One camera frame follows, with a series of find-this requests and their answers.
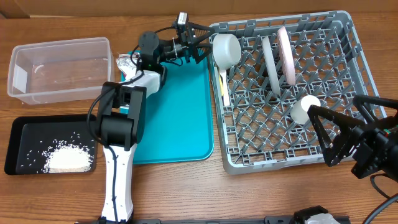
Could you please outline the silver foil wrapper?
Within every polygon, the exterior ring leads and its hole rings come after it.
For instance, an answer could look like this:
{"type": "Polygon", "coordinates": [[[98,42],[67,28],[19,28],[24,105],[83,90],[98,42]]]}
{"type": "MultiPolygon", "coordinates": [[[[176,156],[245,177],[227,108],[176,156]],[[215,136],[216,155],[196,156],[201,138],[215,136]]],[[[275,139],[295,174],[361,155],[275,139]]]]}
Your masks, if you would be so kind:
{"type": "Polygon", "coordinates": [[[131,54],[119,54],[116,64],[124,75],[125,80],[130,80],[136,75],[137,68],[131,61],[131,54]]]}

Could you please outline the yellow plastic spoon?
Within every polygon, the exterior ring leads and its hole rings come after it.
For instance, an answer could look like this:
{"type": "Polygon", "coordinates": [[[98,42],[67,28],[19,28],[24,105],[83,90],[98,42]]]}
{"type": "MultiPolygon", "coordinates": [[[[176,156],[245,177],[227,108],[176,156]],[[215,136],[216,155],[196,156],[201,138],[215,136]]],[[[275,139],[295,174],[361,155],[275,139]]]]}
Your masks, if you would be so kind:
{"type": "Polygon", "coordinates": [[[224,96],[223,81],[222,81],[222,76],[221,75],[219,75],[219,83],[220,83],[221,96],[224,96]]]}

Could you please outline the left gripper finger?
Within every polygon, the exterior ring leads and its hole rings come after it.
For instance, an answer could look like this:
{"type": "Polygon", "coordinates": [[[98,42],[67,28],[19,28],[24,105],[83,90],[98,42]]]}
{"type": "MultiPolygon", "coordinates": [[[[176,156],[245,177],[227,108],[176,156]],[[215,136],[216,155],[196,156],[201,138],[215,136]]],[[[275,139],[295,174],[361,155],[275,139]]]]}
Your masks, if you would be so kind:
{"type": "Polygon", "coordinates": [[[196,64],[199,64],[204,58],[212,53],[212,44],[197,44],[192,46],[192,57],[196,64]]]}
{"type": "Polygon", "coordinates": [[[207,39],[215,33],[214,28],[188,22],[187,42],[189,47],[210,47],[207,39]]]}

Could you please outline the white plastic fork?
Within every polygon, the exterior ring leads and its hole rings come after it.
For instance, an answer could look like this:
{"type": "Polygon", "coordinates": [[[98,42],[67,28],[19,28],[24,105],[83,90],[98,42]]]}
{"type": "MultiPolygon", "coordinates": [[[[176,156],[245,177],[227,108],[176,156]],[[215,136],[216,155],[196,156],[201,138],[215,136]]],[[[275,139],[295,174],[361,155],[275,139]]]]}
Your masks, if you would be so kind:
{"type": "Polygon", "coordinates": [[[223,104],[224,104],[224,106],[229,106],[230,100],[229,100],[229,93],[228,93],[228,82],[226,79],[226,70],[220,70],[220,76],[221,76],[222,87],[223,87],[223,104]]]}

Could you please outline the grey bowl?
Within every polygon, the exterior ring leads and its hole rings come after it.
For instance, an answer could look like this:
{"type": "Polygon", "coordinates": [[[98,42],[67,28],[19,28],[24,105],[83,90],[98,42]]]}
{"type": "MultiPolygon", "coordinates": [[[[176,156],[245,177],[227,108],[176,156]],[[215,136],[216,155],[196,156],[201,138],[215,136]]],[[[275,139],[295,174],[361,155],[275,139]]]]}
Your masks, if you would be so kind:
{"type": "Polygon", "coordinates": [[[213,40],[213,57],[221,70],[228,70],[241,59],[241,46],[233,34],[216,34],[213,40]]]}

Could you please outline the pink plate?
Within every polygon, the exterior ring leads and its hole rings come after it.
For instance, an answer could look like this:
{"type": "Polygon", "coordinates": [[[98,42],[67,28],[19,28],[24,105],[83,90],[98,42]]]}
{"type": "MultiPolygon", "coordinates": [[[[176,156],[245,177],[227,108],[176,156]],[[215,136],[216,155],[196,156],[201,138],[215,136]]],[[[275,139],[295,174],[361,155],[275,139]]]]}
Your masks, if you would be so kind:
{"type": "Polygon", "coordinates": [[[286,82],[289,85],[295,85],[296,79],[294,58],[292,55],[289,36],[284,26],[277,31],[277,41],[279,46],[279,57],[280,61],[282,62],[282,72],[286,77],[286,82]]]}

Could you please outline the grey plate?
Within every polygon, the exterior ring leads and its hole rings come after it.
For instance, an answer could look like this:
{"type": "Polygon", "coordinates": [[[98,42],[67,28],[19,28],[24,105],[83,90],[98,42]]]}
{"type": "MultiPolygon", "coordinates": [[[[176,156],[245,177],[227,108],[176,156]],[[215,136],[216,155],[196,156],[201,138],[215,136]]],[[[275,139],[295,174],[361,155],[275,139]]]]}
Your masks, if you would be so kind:
{"type": "Polygon", "coordinates": [[[264,54],[264,61],[267,67],[267,73],[271,84],[271,90],[277,96],[280,95],[279,79],[277,77],[277,70],[274,63],[274,56],[272,54],[271,43],[268,36],[262,39],[262,49],[264,54]]]}

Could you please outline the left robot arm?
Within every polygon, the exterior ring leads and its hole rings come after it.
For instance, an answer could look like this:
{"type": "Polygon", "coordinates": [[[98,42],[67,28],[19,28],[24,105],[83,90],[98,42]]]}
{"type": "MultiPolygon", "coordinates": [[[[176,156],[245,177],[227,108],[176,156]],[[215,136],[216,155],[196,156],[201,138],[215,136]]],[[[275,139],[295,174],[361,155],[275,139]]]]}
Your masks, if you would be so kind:
{"type": "Polygon", "coordinates": [[[89,133],[103,146],[106,159],[105,201],[98,223],[132,221],[133,157],[144,134],[146,99],[165,85],[165,64],[176,59],[199,63],[212,51],[205,39],[215,33],[214,28],[190,22],[187,13],[180,12],[170,28],[177,34],[171,40],[160,39],[156,31],[140,35],[135,47],[139,56],[129,59],[135,75],[124,82],[105,82],[92,103],[98,107],[94,125],[92,112],[87,114],[89,133]]]}

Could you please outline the white rice pile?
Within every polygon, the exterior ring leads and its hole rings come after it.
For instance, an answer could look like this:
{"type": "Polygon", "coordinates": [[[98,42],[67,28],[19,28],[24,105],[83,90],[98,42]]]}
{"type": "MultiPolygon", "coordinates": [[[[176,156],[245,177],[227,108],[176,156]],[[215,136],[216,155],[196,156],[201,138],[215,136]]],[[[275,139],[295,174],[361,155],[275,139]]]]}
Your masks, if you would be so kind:
{"type": "Polygon", "coordinates": [[[33,168],[36,174],[88,172],[95,159],[95,140],[73,132],[65,137],[39,139],[23,153],[20,168],[33,168]]]}

